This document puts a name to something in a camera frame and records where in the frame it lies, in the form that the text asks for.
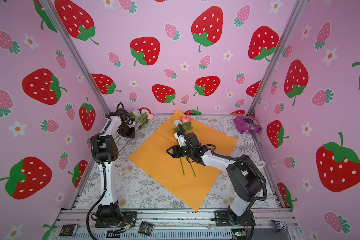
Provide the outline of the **light pink fake rose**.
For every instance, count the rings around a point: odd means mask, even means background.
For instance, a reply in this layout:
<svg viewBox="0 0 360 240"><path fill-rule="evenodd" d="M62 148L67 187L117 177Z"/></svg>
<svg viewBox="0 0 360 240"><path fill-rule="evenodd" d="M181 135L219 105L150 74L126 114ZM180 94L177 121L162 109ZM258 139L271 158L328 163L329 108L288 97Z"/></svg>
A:
<svg viewBox="0 0 360 240"><path fill-rule="evenodd" d="M144 113L141 115L141 124L139 126L139 129L143 129L146 125L148 125L152 120L154 119L154 116L152 114Z"/></svg>

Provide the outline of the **orange wrapping paper sheet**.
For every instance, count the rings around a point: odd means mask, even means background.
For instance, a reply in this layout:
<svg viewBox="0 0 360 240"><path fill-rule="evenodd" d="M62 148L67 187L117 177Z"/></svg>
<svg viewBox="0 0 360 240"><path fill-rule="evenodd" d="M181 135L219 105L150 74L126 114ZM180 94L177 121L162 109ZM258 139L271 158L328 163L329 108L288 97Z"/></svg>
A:
<svg viewBox="0 0 360 240"><path fill-rule="evenodd" d="M172 158L166 150L176 144L170 122L156 117L139 130L125 153L129 163L120 202L125 208L225 208L236 194L226 171L204 167L187 158Z"/></svg>

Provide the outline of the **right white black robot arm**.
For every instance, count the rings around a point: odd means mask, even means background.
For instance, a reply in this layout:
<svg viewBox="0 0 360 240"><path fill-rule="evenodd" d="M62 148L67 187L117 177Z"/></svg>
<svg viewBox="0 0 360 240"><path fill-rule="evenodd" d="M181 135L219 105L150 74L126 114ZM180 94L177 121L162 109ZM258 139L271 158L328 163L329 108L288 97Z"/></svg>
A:
<svg viewBox="0 0 360 240"><path fill-rule="evenodd" d="M253 204L267 199L267 181L249 156L230 157L219 154L215 145L202 145L194 133L178 131L174 136L178 144L166 150L172 158L186 158L190 164L196 163L228 174L236 192L228 207L227 220L232 225L242 224L250 216Z"/></svg>

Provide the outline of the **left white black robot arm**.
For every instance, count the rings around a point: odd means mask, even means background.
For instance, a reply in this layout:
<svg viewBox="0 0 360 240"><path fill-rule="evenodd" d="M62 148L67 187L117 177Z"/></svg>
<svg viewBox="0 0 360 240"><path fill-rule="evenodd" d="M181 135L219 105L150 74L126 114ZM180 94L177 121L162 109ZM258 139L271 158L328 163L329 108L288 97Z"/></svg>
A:
<svg viewBox="0 0 360 240"><path fill-rule="evenodd" d="M98 164L103 187L99 200L94 204L98 208L94 216L100 227L116 227L122 222L123 214L114 197L113 172L119 157L115 137L134 138L135 128L123 104L119 104L114 112L106 114L106 118L107 122L101 132L91 137L91 154Z"/></svg>

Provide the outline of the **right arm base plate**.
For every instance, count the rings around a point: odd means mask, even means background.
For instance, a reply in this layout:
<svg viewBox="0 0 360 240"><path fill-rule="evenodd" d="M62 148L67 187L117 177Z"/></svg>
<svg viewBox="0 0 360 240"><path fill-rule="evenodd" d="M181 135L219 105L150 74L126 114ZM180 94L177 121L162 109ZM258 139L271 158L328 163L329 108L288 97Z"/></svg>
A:
<svg viewBox="0 0 360 240"><path fill-rule="evenodd" d="M214 221L218 227L254 227L256 225L252 211L237 216L232 211L224 210L215 211L214 215Z"/></svg>

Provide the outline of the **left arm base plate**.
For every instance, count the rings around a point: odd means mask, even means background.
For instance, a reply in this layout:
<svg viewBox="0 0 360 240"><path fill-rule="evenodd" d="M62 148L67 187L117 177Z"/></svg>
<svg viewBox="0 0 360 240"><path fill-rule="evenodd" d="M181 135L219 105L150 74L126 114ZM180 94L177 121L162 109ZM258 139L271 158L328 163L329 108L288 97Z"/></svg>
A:
<svg viewBox="0 0 360 240"><path fill-rule="evenodd" d="M138 212L127 211L121 212L120 217L103 218L96 220L96 228L133 228L136 224Z"/></svg>

